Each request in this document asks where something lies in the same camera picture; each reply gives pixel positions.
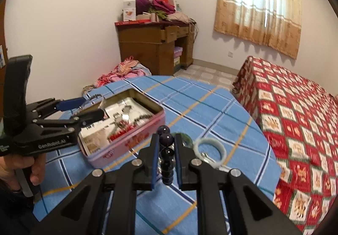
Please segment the person's left hand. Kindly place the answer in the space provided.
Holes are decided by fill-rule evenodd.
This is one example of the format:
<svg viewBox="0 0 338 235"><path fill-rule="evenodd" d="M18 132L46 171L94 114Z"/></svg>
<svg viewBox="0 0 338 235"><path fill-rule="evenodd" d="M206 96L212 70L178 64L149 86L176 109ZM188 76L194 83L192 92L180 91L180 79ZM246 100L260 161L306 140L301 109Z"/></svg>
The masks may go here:
<svg viewBox="0 0 338 235"><path fill-rule="evenodd" d="M1 180L12 190L19 190L15 170L31 168L30 180L33 185L39 185L45 177L46 154L39 154L34 157L23 157L17 154L9 154L1 157Z"/></svg>

